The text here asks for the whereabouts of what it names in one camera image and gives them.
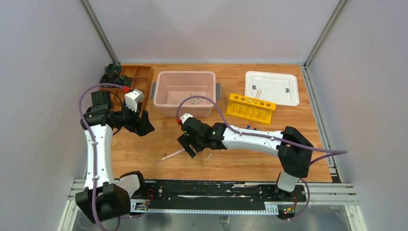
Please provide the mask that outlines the yellow test tube rack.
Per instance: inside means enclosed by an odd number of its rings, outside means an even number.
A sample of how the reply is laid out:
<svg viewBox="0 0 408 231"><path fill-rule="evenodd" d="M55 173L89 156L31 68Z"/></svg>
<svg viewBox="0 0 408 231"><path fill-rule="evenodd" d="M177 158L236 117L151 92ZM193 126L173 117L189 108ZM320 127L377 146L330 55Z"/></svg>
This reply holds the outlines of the yellow test tube rack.
<svg viewBox="0 0 408 231"><path fill-rule="evenodd" d="M275 110L275 103L231 93L225 114L270 125Z"/></svg>

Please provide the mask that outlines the pink plastic bin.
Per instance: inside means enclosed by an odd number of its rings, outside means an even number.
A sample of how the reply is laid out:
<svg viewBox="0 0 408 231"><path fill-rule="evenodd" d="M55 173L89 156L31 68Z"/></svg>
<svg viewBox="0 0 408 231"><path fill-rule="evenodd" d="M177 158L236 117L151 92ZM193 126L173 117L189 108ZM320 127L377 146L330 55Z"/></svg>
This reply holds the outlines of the pink plastic bin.
<svg viewBox="0 0 408 231"><path fill-rule="evenodd" d="M179 114L190 113L194 117L209 117L214 105L204 99L217 100L216 75L211 71L162 71L158 74L153 103L166 117L175 117L180 103L192 94L202 97L198 105L188 99Z"/></svg>

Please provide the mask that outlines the clay pipe triangle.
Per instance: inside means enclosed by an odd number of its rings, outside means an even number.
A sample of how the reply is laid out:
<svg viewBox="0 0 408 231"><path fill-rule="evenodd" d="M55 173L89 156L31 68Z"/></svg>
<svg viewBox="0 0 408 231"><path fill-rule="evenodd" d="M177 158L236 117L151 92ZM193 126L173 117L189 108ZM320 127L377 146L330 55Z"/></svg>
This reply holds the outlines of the clay pipe triangle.
<svg viewBox="0 0 408 231"><path fill-rule="evenodd" d="M203 101L202 97L193 97L192 94L190 95L191 95L190 101L192 105L198 105Z"/></svg>

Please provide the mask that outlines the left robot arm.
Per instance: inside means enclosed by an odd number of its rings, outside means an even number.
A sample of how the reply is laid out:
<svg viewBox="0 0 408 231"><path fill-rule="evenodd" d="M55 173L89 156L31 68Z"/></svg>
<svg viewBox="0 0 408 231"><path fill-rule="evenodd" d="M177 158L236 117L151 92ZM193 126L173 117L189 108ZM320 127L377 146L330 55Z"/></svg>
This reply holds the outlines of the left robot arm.
<svg viewBox="0 0 408 231"><path fill-rule="evenodd" d="M112 110L110 94L106 90L93 92L92 106L80 121L88 146L88 172L84 190L75 195L75 201L94 224L129 214L131 197L141 199L147 194L145 179L138 170L115 181L111 157L115 131L125 128L140 137L154 131L148 111L140 108L144 94L140 90L126 93L119 111Z"/></svg>

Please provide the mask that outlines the wooden compartment tray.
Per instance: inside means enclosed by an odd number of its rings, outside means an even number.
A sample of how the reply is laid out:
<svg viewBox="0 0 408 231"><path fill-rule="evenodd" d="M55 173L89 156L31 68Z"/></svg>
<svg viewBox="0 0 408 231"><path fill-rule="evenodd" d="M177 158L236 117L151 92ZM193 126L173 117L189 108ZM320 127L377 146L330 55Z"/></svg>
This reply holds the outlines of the wooden compartment tray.
<svg viewBox="0 0 408 231"><path fill-rule="evenodd" d="M126 75L132 79L131 90L138 89L144 93L144 99L139 103L140 109L144 110L147 107L147 102L150 98L151 86L153 81L153 67L145 65L121 65L122 71L118 75ZM110 97L112 100L112 110L119 111L121 109L122 103L125 100L125 91L118 87L107 86L104 84L100 87L101 90L106 90L110 92Z"/></svg>

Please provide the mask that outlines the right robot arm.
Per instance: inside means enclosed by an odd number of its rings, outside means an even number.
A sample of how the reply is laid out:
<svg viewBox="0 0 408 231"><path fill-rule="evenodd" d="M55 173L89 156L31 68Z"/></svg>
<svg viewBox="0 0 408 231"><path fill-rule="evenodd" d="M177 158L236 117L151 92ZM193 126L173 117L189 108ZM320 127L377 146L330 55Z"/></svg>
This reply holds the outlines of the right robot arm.
<svg viewBox="0 0 408 231"><path fill-rule="evenodd" d="M226 123L209 126L190 114L177 119L184 132L177 141L190 157L208 148L211 150L245 149L270 154L281 163L275 195L287 201L296 184L308 176L313 145L294 127L283 131L259 131Z"/></svg>

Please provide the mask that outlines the clear glass test tube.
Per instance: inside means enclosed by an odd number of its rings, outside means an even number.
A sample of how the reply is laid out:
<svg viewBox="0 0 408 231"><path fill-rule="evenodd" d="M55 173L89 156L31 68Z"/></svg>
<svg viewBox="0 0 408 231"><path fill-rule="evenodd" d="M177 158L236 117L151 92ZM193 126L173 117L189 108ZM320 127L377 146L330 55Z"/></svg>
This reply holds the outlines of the clear glass test tube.
<svg viewBox="0 0 408 231"><path fill-rule="evenodd" d="M255 99L256 99L256 100L259 100L259 99L260 99L261 93L262 93L262 90L261 90L261 89L258 89L257 92L256 92L256 95L255 95Z"/></svg>

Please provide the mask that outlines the white plastic lid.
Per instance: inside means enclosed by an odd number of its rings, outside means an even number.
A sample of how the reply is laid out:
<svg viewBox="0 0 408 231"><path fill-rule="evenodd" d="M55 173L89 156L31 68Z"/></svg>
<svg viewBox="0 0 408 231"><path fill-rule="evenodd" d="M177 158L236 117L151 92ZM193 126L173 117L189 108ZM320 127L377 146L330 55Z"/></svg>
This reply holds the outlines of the white plastic lid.
<svg viewBox="0 0 408 231"><path fill-rule="evenodd" d="M255 98L258 89L260 99L282 106L300 104L298 81L291 74L248 71L245 73L244 95Z"/></svg>

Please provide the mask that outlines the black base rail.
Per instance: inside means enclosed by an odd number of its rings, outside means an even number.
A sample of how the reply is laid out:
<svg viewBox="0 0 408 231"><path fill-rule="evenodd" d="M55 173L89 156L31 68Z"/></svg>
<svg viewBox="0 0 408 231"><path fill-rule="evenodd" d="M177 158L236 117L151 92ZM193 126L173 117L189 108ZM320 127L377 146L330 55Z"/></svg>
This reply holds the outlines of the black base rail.
<svg viewBox="0 0 408 231"><path fill-rule="evenodd" d="M150 210L259 211L266 202L292 207L306 202L302 185L284 192L274 182L147 180L132 200L147 203Z"/></svg>

